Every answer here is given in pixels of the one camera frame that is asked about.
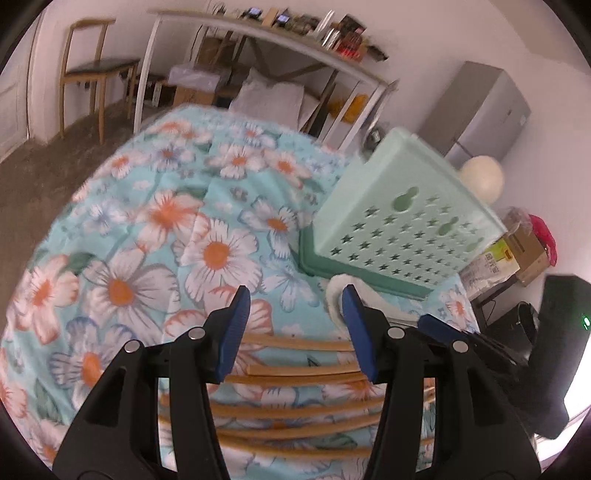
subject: light green plastic basket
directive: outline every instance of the light green plastic basket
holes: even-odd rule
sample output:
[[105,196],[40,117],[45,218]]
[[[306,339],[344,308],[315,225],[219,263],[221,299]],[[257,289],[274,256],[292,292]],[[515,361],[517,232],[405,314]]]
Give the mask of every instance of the light green plastic basket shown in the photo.
[[505,227],[416,135],[392,130],[367,163],[352,160],[300,234],[307,273],[347,273],[377,290],[424,299]]

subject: blue gripper pad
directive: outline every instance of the blue gripper pad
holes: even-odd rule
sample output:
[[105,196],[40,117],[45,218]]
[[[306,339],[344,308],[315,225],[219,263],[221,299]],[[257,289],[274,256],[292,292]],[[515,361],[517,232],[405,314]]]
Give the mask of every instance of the blue gripper pad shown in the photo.
[[432,339],[444,345],[451,345],[456,340],[464,339],[464,334],[454,327],[442,322],[433,315],[423,315],[417,323],[419,332],[429,335]]
[[232,371],[251,312],[251,294],[244,285],[238,287],[228,310],[230,318],[219,345],[219,358],[215,372],[219,382],[222,382]]
[[363,321],[363,303],[353,285],[347,285],[343,290],[342,302],[343,317],[355,348],[359,368],[370,382],[374,382],[378,377],[374,346]]

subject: white table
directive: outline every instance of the white table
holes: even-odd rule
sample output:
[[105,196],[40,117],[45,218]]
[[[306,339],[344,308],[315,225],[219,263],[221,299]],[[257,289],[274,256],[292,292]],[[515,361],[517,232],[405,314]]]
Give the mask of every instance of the white table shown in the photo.
[[[377,118],[379,117],[379,114],[381,113],[388,96],[396,89],[396,85],[398,83],[397,81],[394,83],[386,82],[374,73],[370,72],[368,69],[361,66],[359,63],[344,58],[335,51],[326,50],[318,42],[310,38],[293,34],[281,28],[263,27],[259,22],[254,20],[237,20],[235,18],[228,18],[220,15],[210,15],[199,11],[186,10],[153,9],[148,10],[148,13],[156,15],[156,20],[154,21],[152,33],[150,35],[150,39],[148,40],[148,46],[146,47],[142,71],[139,78],[138,99],[144,98],[145,95],[146,82],[148,80],[148,72],[150,71],[150,65],[152,63],[156,35],[158,33],[160,24],[164,20],[197,21],[206,27],[220,28],[221,30],[242,34],[244,38],[248,37],[251,39],[265,40],[282,47],[289,48],[290,50],[294,50],[298,53],[306,55],[315,59],[317,62],[332,68],[333,75],[331,76],[329,83],[334,82],[337,72],[345,73],[356,79],[357,84],[353,88],[349,98],[345,102],[345,105],[338,114],[332,127],[329,129],[324,138],[322,138],[322,143],[324,144],[327,143],[329,138],[335,133],[337,125],[342,120],[345,112],[353,102],[359,87],[361,85],[369,86],[372,91],[369,100],[356,121],[353,123],[349,132],[346,134],[343,142],[339,146],[339,151],[344,151],[347,149],[355,135],[361,130],[362,127],[367,129],[372,125],[375,125],[375,122],[377,121]],[[329,85],[327,85],[327,88],[325,88],[326,94],[329,92],[328,87]],[[138,101],[136,103],[134,134],[139,132],[143,107],[143,102]]]

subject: chair seat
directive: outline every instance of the chair seat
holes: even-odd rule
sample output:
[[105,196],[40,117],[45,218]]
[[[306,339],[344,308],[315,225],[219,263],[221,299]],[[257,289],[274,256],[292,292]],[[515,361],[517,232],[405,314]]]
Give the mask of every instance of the chair seat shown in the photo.
[[110,73],[117,72],[124,68],[130,68],[139,63],[140,59],[118,59],[118,58],[107,58],[98,61],[89,61],[78,65],[66,72],[68,75],[77,75],[85,73]]

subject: gray refrigerator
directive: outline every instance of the gray refrigerator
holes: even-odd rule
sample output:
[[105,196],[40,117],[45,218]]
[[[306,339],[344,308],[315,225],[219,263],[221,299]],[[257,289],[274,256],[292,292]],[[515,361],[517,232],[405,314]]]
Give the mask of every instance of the gray refrigerator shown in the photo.
[[506,71],[467,61],[418,136],[456,168],[479,155],[502,162],[530,114]]

